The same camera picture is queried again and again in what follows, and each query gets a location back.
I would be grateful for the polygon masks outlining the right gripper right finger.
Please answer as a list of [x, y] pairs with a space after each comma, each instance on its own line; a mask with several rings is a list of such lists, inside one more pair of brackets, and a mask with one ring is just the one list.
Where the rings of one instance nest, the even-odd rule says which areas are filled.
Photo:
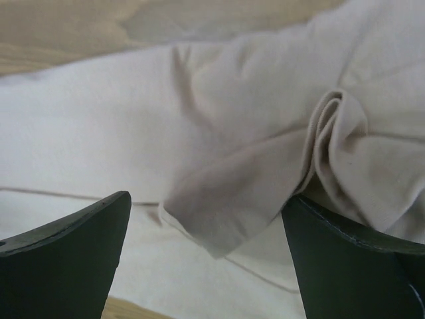
[[302, 195], [285, 204], [282, 219], [307, 318], [424, 317], [424, 245]]

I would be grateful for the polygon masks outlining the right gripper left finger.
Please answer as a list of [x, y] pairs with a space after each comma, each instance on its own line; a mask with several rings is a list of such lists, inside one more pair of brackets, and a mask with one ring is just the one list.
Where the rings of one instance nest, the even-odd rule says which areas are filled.
[[1, 317], [100, 318], [130, 211], [129, 192], [119, 191], [1, 240]]

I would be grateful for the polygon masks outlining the beige t-shirt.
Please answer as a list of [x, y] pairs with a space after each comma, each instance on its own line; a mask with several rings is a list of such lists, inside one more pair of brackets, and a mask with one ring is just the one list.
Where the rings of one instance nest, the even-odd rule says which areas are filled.
[[278, 211], [304, 193], [424, 242], [424, 2], [1, 79], [1, 236], [119, 190], [111, 294], [175, 318], [303, 318]]

